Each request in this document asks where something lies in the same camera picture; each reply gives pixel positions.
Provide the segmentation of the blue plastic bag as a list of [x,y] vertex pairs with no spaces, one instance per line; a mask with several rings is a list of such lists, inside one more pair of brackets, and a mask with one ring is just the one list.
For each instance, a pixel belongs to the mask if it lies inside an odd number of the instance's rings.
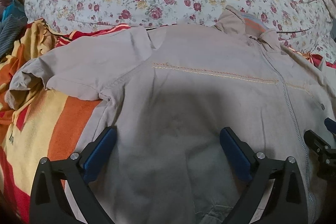
[[26,16],[25,8],[18,0],[10,1],[9,5],[2,12],[2,19],[5,20],[11,15],[15,18]]

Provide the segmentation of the orange red yellow blanket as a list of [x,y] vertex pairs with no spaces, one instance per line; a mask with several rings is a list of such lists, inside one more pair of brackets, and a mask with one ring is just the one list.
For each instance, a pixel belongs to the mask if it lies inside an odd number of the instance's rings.
[[24,27],[11,53],[1,61],[1,207],[29,223],[30,193],[38,161],[66,159],[74,150],[96,101],[81,101],[41,85],[23,97],[17,110],[5,102],[14,74],[29,60],[80,37],[127,30],[127,24],[90,34],[54,33],[42,19]]

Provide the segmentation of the beige zip-up jacket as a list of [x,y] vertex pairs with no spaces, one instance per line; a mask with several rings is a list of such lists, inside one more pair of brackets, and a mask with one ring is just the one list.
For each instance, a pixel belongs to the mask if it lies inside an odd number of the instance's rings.
[[116,126],[117,145],[93,192],[117,223],[219,223],[242,188],[220,146],[230,127],[256,152],[296,159],[307,217],[321,215],[327,183],[303,141],[330,144],[335,78],[253,32],[227,7],[213,27],[173,25],[79,38],[23,65],[5,100],[17,109],[35,86],[99,100],[76,149]]

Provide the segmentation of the grey striped garment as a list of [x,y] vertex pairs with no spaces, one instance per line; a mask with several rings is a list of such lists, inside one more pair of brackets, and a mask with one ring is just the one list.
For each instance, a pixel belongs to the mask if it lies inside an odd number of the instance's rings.
[[8,16],[5,20],[1,21],[1,34],[0,34],[0,56],[9,52],[14,46],[14,41],[27,24],[25,16],[15,17]]

